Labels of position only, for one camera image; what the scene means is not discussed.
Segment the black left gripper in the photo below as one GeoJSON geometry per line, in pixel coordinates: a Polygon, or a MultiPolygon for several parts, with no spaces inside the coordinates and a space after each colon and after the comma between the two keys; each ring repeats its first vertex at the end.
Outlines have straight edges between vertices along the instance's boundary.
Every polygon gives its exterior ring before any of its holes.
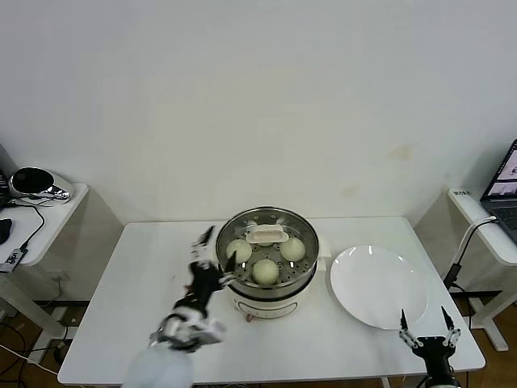
{"type": "Polygon", "coordinates": [[[208,244],[215,226],[209,226],[192,244],[191,257],[195,262],[188,268],[192,274],[192,283],[187,286],[185,296],[175,303],[175,307],[188,307],[197,311],[206,311],[213,293],[222,290],[221,284],[230,284],[235,280],[236,257],[234,251],[220,271],[207,260],[208,244]]]}

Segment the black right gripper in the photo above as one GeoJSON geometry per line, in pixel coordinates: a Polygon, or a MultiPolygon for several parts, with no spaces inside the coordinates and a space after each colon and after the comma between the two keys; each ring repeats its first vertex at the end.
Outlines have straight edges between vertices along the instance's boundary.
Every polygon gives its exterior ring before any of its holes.
{"type": "Polygon", "coordinates": [[[415,356],[424,360],[427,376],[432,381],[452,381],[452,370],[448,360],[454,354],[461,329],[455,326],[452,317],[443,306],[441,311],[448,329],[445,338],[442,336],[415,337],[409,330],[403,309],[401,309],[399,337],[409,348],[412,348],[415,356]]]}

